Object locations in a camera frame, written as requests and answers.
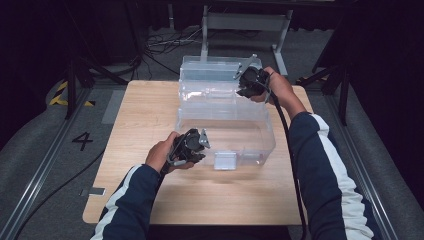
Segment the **wooden table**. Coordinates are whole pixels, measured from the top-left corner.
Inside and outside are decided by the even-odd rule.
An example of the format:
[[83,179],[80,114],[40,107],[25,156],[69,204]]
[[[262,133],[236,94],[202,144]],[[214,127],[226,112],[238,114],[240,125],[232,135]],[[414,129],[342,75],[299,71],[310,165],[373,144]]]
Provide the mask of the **wooden table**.
[[[306,92],[295,92],[312,112]],[[178,82],[132,81],[125,92],[83,219],[97,223],[100,213],[128,170],[143,163],[150,148],[174,130],[179,107]],[[152,224],[298,225],[300,224],[284,130],[268,104],[276,147],[263,166],[214,171],[196,164],[166,176],[152,210]]]

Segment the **striped sleeve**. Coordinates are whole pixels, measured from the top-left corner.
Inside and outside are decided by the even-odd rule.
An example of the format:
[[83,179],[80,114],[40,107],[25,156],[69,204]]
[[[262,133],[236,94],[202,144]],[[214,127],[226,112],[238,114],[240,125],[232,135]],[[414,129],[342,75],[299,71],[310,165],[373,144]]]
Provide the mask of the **striped sleeve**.
[[146,239],[159,177],[148,165],[131,168],[106,203],[91,239]]
[[313,239],[381,239],[367,199],[358,193],[330,129],[315,114],[300,113],[290,126],[290,144]]

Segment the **hand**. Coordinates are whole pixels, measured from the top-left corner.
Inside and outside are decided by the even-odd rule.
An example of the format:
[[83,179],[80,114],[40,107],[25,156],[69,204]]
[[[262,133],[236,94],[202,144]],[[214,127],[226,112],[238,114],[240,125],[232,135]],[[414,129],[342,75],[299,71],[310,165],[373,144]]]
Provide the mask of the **hand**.
[[[171,150],[172,143],[174,139],[178,137],[179,134],[177,132],[171,132],[168,138],[165,141],[160,141],[156,145],[154,145],[147,155],[146,164],[155,169],[158,173],[162,169],[163,165],[166,162],[166,157]],[[178,167],[170,167],[169,172],[174,171],[175,169],[189,169],[194,166],[194,163],[188,162]]]
[[[275,72],[271,67],[265,68],[264,71],[270,74],[269,87],[277,96],[280,106],[287,110],[290,119],[293,119],[300,112],[306,112],[302,102],[294,93],[292,85],[285,77]],[[250,99],[255,102],[263,102],[266,94],[267,92],[264,91],[262,95],[253,96]],[[270,103],[275,104],[272,98],[270,99]]]

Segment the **person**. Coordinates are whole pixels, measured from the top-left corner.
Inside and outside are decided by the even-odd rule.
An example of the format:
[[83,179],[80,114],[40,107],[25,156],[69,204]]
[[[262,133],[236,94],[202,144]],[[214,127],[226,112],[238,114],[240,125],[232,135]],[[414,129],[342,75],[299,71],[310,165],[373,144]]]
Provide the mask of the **person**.
[[[289,141],[294,169],[307,210],[312,239],[382,239],[370,202],[358,193],[348,176],[330,129],[324,120],[308,113],[290,83],[272,68],[269,87],[291,119]],[[251,100],[265,100],[265,93]],[[133,167],[107,202],[92,237],[95,239],[146,239],[160,170],[174,138],[150,150],[143,165]],[[192,163],[181,168],[191,168]]]

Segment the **clear plastic container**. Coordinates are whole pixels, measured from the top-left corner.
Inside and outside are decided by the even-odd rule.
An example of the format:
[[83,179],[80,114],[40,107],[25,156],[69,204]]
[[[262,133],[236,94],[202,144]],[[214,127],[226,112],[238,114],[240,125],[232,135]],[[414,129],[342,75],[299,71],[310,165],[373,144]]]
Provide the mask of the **clear plastic container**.
[[[275,148],[269,113],[264,103],[255,103],[236,92],[234,75],[246,58],[184,57],[180,69],[175,129],[206,129],[211,145],[203,164],[217,170],[235,170],[238,165],[263,165]],[[259,59],[251,66],[261,68]]]

